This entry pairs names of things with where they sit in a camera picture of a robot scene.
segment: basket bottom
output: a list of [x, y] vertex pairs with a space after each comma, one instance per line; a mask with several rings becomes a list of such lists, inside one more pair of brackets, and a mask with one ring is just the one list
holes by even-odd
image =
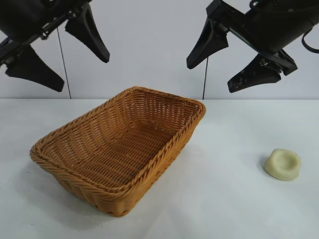
[[[88, 157], [85, 164], [77, 165], [76, 171], [84, 177], [106, 186], [125, 185], [134, 179], [136, 174], [148, 164], [173, 135], [174, 132], [146, 125], [133, 128], [126, 132], [123, 137], [109, 143], [98, 152], [95, 152], [94, 155]], [[59, 177], [56, 177], [56, 180], [67, 191], [89, 202], [100, 211], [111, 216], [122, 217], [133, 209], [146, 191], [175, 160], [178, 153], [173, 153], [167, 159], [167, 163], [155, 172], [155, 176], [144, 182], [143, 190], [136, 191], [121, 201], [105, 201], [103, 197], [96, 197], [83, 191], [80, 187], [70, 185], [67, 180]]]

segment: basket rim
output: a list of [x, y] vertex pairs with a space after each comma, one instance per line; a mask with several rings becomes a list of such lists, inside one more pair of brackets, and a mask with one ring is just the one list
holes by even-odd
[[[44, 154], [44, 148], [46, 145], [50, 142], [52, 142], [57, 136], [60, 136], [62, 134], [65, 134], [68, 130], [71, 128], [76, 127], [78, 124], [89, 120], [95, 112], [98, 112], [99, 110], [105, 108], [105, 107], [111, 107], [115, 102], [120, 100], [121, 98], [125, 97], [127, 94], [134, 92], [134, 91], [147, 91], [151, 92], [152, 94], [161, 94], [162, 96], [174, 96], [177, 99], [180, 99], [181, 101], [190, 102], [198, 106], [198, 109], [196, 113], [189, 119], [185, 125], [176, 133], [173, 135], [173, 137], [157, 152], [157, 154], [146, 164], [137, 174], [136, 176], [127, 184], [122, 185], [120, 187], [106, 187], [103, 184], [96, 183], [92, 181], [91, 179], [84, 177], [77, 173], [76, 171], [73, 171], [63, 165], [60, 165], [53, 161], [51, 158], [47, 157]], [[71, 175], [71, 177], [74, 177], [77, 181], [81, 180], [83, 183], [89, 184], [90, 186], [103, 190], [105, 193], [115, 194], [115, 193], [123, 193], [124, 191], [130, 191], [135, 187], [138, 187], [143, 181], [147, 180], [147, 175], [151, 172], [153, 172], [159, 163], [161, 162], [161, 159], [169, 152], [171, 149], [171, 146], [179, 140], [179, 138], [187, 131], [187, 129], [192, 126], [194, 123], [197, 125], [199, 121], [203, 118], [203, 116], [206, 113], [206, 107], [205, 105], [194, 99], [188, 99], [181, 96], [173, 95], [170, 93], [161, 92], [158, 90], [153, 90], [145, 87], [138, 87], [134, 86], [131, 88], [128, 88], [124, 90], [123, 92], [117, 94], [115, 97], [111, 98], [110, 100], [106, 101], [102, 105], [94, 108], [93, 110], [85, 113], [84, 115], [72, 120], [71, 122], [65, 124], [64, 126], [54, 130], [53, 132], [49, 133], [47, 136], [40, 139], [31, 149], [30, 156], [33, 161], [39, 162], [39, 163], [45, 163], [49, 164], [50, 167], [55, 167], [56, 170], [62, 171], [65, 174]]]

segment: robotic arm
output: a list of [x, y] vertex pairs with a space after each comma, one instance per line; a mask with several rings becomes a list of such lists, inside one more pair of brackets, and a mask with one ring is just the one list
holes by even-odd
[[8, 38], [0, 43], [0, 67], [6, 74], [61, 92], [64, 81], [35, 53], [30, 44], [46, 40], [67, 21], [65, 30], [107, 63], [110, 53], [94, 23], [91, 0], [0, 0], [0, 30]]
[[187, 58], [193, 69], [210, 55], [228, 47], [232, 32], [258, 52], [256, 58], [228, 82], [231, 93], [281, 80], [297, 70], [294, 60], [283, 50], [304, 34], [306, 49], [319, 53], [305, 42], [305, 36], [319, 23], [317, 0], [252, 0], [246, 14], [222, 0], [214, 0], [206, 9], [204, 30]]

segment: white backdrop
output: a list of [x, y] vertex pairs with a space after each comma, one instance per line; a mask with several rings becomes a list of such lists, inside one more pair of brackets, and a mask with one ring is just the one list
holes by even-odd
[[[194, 70], [186, 57], [197, 42], [212, 0], [94, 0], [92, 11], [101, 36], [111, 52], [102, 63], [82, 43], [60, 28], [63, 55], [72, 98], [109, 98], [125, 88], [139, 85], [200, 99], [205, 62]], [[246, 12], [248, 0], [226, 0]], [[319, 27], [307, 37], [317, 46]], [[285, 50], [299, 70], [277, 84], [252, 87], [230, 94], [227, 81], [241, 71], [256, 52], [231, 33], [230, 47], [209, 58], [206, 99], [319, 99], [319, 55], [304, 49], [300, 39]], [[56, 32], [46, 42], [34, 44], [40, 57], [66, 79]], [[0, 98], [67, 98], [68, 89], [56, 93], [38, 84], [9, 78], [0, 68]]]

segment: woven basket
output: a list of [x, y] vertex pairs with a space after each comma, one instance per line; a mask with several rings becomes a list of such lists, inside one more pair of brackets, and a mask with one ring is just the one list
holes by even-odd
[[30, 156], [69, 192], [123, 216], [176, 159], [205, 112], [201, 102], [133, 87], [39, 140]]

